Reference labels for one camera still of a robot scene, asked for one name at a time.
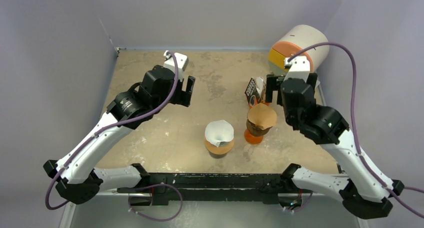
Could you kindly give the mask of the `dark walnut dripper stand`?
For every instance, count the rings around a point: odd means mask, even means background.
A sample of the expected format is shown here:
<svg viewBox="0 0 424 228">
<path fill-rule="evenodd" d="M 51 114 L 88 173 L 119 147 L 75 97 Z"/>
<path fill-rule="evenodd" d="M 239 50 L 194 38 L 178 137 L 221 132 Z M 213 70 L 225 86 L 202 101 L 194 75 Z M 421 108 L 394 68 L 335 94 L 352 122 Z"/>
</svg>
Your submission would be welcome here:
<svg viewBox="0 0 424 228">
<path fill-rule="evenodd" d="M 269 132 L 269 130 L 271 129 L 271 127 L 262 129 L 260 126 L 255 125 L 254 123 L 252 123 L 249 120 L 246 121 L 246 128 L 249 131 L 249 133 L 252 136 L 255 136 L 255 137 L 263 136 L 263 135 L 267 134 Z"/>
</svg>

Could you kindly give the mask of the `light bamboo dripper stand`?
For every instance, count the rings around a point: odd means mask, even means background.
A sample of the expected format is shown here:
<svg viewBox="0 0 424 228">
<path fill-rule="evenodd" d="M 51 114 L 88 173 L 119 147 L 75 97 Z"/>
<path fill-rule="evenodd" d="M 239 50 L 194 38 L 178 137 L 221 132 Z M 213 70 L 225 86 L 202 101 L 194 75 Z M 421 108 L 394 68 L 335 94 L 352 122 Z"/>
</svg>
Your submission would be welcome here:
<svg viewBox="0 0 424 228">
<path fill-rule="evenodd" d="M 210 143 L 206 138 L 204 138 L 204 146 L 205 148 L 212 153 L 223 154 L 228 153 L 235 145 L 235 140 L 231 140 L 230 142 L 223 142 L 223 145 L 219 144 L 218 146 Z"/>
</svg>

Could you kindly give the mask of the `grey glass carafe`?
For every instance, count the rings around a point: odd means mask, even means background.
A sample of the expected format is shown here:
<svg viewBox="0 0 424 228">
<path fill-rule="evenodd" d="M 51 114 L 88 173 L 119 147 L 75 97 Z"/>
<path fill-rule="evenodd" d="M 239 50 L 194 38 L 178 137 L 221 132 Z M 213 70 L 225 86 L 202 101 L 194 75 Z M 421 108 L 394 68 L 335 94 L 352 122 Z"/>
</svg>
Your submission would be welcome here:
<svg viewBox="0 0 424 228">
<path fill-rule="evenodd" d="M 209 152 L 209 155 L 210 155 L 212 158 L 214 158 L 214 159 L 220 159 L 220 158 L 223 158 L 223 157 L 225 157 L 227 154 L 228 154 L 228 153 L 216 154 L 216 153 Z"/>
</svg>

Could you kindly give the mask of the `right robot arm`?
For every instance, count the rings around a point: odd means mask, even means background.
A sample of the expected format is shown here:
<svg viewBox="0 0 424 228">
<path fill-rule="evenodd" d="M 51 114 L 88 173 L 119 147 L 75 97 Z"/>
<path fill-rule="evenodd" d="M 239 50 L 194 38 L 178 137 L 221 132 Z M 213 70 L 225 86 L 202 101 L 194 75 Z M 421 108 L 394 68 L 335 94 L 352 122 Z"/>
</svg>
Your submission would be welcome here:
<svg viewBox="0 0 424 228">
<path fill-rule="evenodd" d="M 387 177 L 355 144 L 352 129 L 336 109 L 317 104 L 314 94 L 318 76 L 310 71 L 308 59 L 299 56 L 285 61 L 287 74 L 267 75 L 266 102 L 272 102 L 276 91 L 286 123 L 326 150 L 345 175 L 321 174 L 290 164 L 281 175 L 282 188 L 326 195 L 363 220 L 387 217 L 393 208 L 390 198 L 400 195 L 404 184 Z"/>
</svg>

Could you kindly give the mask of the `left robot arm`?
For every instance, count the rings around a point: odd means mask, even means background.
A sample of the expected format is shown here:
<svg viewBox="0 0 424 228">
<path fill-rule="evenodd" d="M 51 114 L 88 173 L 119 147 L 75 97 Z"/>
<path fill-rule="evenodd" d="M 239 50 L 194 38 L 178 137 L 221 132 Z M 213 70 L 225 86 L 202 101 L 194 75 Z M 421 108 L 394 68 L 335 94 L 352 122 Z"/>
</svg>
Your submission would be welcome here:
<svg viewBox="0 0 424 228">
<path fill-rule="evenodd" d="M 189 58 L 165 51 L 163 65 L 147 71 L 143 80 L 119 93 L 107 106 L 94 128 L 59 160 L 43 165 L 52 179 L 48 191 L 56 190 L 66 203 L 82 204 L 101 191 L 130 188 L 138 193 L 149 187 L 149 173 L 134 163 L 116 169 L 100 169 L 97 163 L 138 126 L 153 118 L 166 105 L 188 107 L 195 78 L 184 78 Z"/>
</svg>

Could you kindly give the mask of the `white paper coffee filter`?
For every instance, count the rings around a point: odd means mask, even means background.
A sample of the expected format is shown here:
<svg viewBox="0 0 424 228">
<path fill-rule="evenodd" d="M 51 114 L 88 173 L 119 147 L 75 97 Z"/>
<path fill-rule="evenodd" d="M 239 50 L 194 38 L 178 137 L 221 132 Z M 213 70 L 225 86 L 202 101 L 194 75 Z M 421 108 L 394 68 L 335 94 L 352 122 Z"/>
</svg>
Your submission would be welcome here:
<svg viewBox="0 0 424 228">
<path fill-rule="evenodd" d="M 234 128 L 226 120 L 210 122 L 204 132 L 205 139 L 215 147 L 223 147 L 234 139 Z"/>
</svg>

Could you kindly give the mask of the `coffee paper filter box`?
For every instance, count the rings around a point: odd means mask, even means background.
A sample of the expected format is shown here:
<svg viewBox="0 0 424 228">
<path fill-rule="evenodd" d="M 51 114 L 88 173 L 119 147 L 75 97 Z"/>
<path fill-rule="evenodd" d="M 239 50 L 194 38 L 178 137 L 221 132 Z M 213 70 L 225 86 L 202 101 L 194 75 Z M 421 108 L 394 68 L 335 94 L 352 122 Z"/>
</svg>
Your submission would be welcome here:
<svg viewBox="0 0 424 228">
<path fill-rule="evenodd" d="M 266 80 L 263 77 L 251 77 L 244 92 L 249 108 L 257 104 L 269 105 L 266 98 Z"/>
</svg>

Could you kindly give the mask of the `orange glass carafe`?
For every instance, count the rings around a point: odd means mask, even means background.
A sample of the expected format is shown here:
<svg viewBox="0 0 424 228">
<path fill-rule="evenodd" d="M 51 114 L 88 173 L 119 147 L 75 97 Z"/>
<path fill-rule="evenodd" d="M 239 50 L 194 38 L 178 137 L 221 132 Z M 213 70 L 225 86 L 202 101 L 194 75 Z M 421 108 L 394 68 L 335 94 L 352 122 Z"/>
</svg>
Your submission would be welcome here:
<svg viewBox="0 0 424 228">
<path fill-rule="evenodd" d="M 259 144 L 263 141 L 263 136 L 253 136 L 248 129 L 245 129 L 244 131 L 244 139 L 246 142 L 252 145 Z"/>
</svg>

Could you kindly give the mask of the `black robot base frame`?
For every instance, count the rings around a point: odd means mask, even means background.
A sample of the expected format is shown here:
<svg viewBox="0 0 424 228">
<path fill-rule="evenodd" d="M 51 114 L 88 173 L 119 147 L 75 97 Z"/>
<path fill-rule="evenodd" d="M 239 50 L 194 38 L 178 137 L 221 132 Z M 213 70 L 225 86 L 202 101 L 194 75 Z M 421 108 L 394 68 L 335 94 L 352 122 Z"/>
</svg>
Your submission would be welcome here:
<svg viewBox="0 0 424 228">
<path fill-rule="evenodd" d="M 146 193 L 152 205 L 166 206 L 170 201 L 261 202 L 289 206 L 295 199 L 310 194 L 299 189 L 281 173 L 162 173 L 150 172 L 134 188 L 118 188 L 118 193 Z"/>
</svg>

